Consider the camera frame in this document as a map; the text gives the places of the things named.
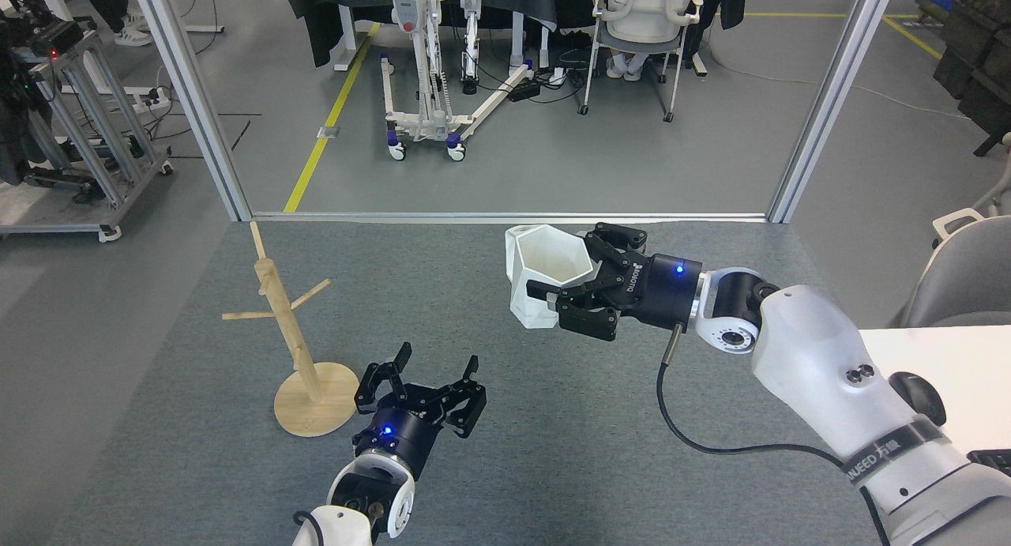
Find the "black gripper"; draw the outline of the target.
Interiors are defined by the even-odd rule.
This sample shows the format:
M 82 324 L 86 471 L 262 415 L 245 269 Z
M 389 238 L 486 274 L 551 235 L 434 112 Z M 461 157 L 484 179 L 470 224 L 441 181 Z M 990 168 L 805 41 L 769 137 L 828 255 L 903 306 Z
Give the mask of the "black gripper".
M 478 356 L 471 355 L 461 379 L 430 389 L 423 396 L 423 410 L 410 410 L 400 374 L 411 354 L 411 342 L 404 342 L 393 361 L 369 363 L 366 367 L 355 403 L 358 413 L 373 414 L 369 426 L 354 435 L 353 446 L 355 456 L 375 452 L 398 460 L 418 480 L 440 427 L 451 427 L 459 438 L 468 438 L 487 403 L 487 392 L 471 378 L 479 366 Z M 389 382 L 393 404 L 370 407 L 377 402 L 376 391 L 382 382 Z
M 535 280 L 526 284 L 528 297 L 547 301 L 553 295 L 561 329 L 613 341 L 620 315 L 618 302 L 603 298 L 603 292 L 610 290 L 632 295 L 632 304 L 622 309 L 624 317 L 660 329 L 673 329 L 676 324 L 687 327 L 703 272 L 701 262 L 667 254 L 643 257 L 647 233 L 636 228 L 596 223 L 581 233 L 581 239 L 598 264 L 596 275 L 614 276 L 570 286 Z M 630 275 L 627 283 L 619 273 Z

